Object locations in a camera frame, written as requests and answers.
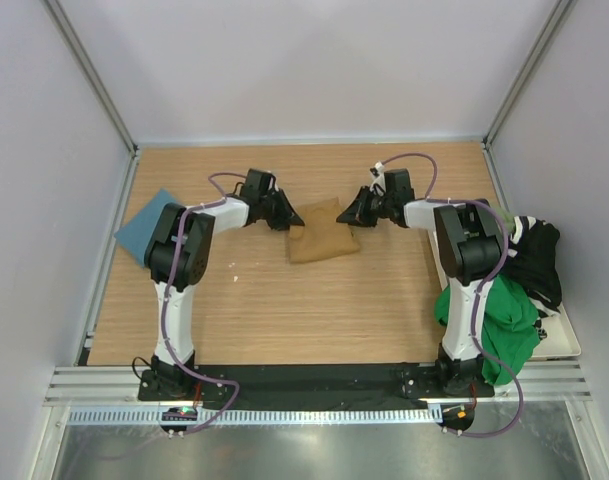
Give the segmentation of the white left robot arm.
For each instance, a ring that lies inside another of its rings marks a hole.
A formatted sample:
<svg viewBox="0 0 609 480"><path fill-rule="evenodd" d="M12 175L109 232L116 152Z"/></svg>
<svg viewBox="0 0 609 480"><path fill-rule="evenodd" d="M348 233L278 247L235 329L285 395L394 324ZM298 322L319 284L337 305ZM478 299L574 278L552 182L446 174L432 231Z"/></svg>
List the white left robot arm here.
<svg viewBox="0 0 609 480"><path fill-rule="evenodd" d="M176 400L188 398L199 379L192 341L195 290L204 277L213 237L258 221L275 231L304 221L273 173L250 169L231 193L207 204L167 203L144 255L158 299L158 340L141 386Z"/></svg>

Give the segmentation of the tan garment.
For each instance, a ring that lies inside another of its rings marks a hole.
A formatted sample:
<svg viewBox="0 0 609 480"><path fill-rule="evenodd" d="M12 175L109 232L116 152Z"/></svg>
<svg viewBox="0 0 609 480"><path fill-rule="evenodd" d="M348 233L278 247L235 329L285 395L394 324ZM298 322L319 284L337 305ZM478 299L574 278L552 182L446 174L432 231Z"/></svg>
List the tan garment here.
<svg viewBox="0 0 609 480"><path fill-rule="evenodd" d="M352 230L347 224L337 222L343 211L337 197L299 206L297 213L304 225L290 227L289 262L305 264L357 253L360 244Z"/></svg>

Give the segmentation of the olive green garment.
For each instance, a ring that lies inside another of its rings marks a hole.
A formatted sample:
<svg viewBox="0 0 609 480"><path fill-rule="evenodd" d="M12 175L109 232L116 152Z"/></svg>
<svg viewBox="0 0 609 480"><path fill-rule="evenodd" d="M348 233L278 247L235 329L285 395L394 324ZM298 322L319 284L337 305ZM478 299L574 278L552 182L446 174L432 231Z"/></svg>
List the olive green garment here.
<svg viewBox="0 0 609 480"><path fill-rule="evenodd" d="M514 215L501 208L501 207L496 207L495 208L495 212L497 213L497 215L500 217L500 219L502 220L502 224L507 232L507 235L510 236L513 234L513 232L515 231L515 217Z"/></svg>

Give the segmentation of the left aluminium frame post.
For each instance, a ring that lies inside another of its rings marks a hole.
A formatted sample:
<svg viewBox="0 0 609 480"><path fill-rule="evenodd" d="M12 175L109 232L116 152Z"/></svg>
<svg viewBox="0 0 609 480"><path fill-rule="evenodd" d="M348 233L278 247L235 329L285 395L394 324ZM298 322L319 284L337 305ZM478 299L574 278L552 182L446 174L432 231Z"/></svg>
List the left aluminium frame post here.
<svg viewBox="0 0 609 480"><path fill-rule="evenodd" d="M106 113L110 123L117 132L121 141L130 152L130 155L135 155L138 151L136 142L133 140L133 137L130 134L122 116L119 114L115 103L104 85L104 82L101 80L92 59L87 53L83 42L77 34L74 25L63 8L61 2L58 0L42 0L41 4L51 17L56 29L62 36L64 43L71 52L82 75L87 81L100 106Z"/></svg>

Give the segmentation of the blue tank top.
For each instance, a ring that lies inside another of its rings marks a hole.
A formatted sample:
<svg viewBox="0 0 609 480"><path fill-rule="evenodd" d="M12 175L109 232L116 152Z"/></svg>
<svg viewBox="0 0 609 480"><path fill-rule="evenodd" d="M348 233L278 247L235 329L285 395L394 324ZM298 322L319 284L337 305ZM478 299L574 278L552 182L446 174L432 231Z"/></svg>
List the blue tank top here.
<svg viewBox="0 0 609 480"><path fill-rule="evenodd" d="M166 189L159 189L148 203L114 234L117 244L141 268L145 267L145 253L162 210L169 203L177 203L177 199Z"/></svg>

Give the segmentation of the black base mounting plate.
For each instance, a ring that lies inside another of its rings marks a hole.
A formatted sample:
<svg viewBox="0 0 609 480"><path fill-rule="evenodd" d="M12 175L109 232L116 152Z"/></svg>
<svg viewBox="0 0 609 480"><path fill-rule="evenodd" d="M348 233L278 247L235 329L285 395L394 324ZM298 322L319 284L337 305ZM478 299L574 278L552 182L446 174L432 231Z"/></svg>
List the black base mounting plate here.
<svg viewBox="0 0 609 480"><path fill-rule="evenodd" d="M202 365L198 372L213 384L181 374L169 381L145 370L138 391L140 401L192 401L217 410L232 396L224 382L236 381L240 392L231 408L256 411L380 411L423 408L430 399L468 400L494 396L481 379L447 391L437 369L416 363Z"/></svg>

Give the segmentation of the aluminium frame post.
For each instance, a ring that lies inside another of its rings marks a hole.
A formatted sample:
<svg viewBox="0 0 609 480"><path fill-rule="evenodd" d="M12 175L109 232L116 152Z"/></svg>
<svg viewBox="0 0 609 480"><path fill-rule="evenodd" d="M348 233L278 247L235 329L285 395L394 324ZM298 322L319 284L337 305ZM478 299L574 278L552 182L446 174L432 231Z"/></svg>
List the aluminium frame post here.
<svg viewBox="0 0 609 480"><path fill-rule="evenodd" d="M136 142L133 140L133 137L130 134L122 116L119 114L115 103L104 85L104 82L101 80L92 59L87 53L83 42L77 34L74 25L63 8L61 2L58 0L42 0L41 4L51 17L56 29L62 36L64 43L71 52L82 75L87 81L100 106L106 113L110 123L117 132L121 141L130 152L130 155L135 155L138 151Z"/></svg>
<svg viewBox="0 0 609 480"><path fill-rule="evenodd" d="M576 4L576 0L557 0L554 3L552 10L546 17L524 62L500 104L487 133L483 137L482 145L484 150L489 151L491 149L492 144L497 139L517 101L533 79L548 50L553 45L556 36L559 34L559 31Z"/></svg>

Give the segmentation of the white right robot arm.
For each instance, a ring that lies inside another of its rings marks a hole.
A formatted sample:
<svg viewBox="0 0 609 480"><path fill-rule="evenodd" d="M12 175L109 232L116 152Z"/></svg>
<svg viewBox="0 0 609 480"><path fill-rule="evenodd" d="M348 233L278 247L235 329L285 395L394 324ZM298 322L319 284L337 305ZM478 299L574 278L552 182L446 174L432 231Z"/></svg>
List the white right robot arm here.
<svg viewBox="0 0 609 480"><path fill-rule="evenodd" d="M502 220L485 199L418 199L406 169L373 167L370 174L371 184L336 221L370 228L386 219L435 236L450 296L434 381L443 394L463 396L482 379L484 307L506 253Z"/></svg>

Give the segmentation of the black garment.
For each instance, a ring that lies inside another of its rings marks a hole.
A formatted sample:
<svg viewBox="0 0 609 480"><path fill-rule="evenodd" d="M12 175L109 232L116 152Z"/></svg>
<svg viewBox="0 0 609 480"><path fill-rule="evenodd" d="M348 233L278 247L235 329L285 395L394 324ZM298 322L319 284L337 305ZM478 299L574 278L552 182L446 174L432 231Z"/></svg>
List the black garment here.
<svg viewBox="0 0 609 480"><path fill-rule="evenodd" d="M562 303L556 269L560 231L552 223L532 216L515 216L513 222L501 273L524 289L540 317L557 316Z"/></svg>

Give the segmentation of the right aluminium frame post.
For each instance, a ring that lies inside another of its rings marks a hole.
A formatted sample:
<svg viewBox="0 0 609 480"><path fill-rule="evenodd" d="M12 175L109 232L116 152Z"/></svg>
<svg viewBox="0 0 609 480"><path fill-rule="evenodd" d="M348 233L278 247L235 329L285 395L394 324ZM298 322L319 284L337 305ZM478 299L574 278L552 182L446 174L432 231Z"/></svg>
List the right aluminium frame post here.
<svg viewBox="0 0 609 480"><path fill-rule="evenodd" d="M553 45L556 36L559 34L559 31L576 4L576 0L557 0L554 3L552 10L546 17L524 62L500 104L487 133L483 137L482 145L484 150L489 151L491 149L492 144L497 139L517 101L533 79L548 50Z"/></svg>

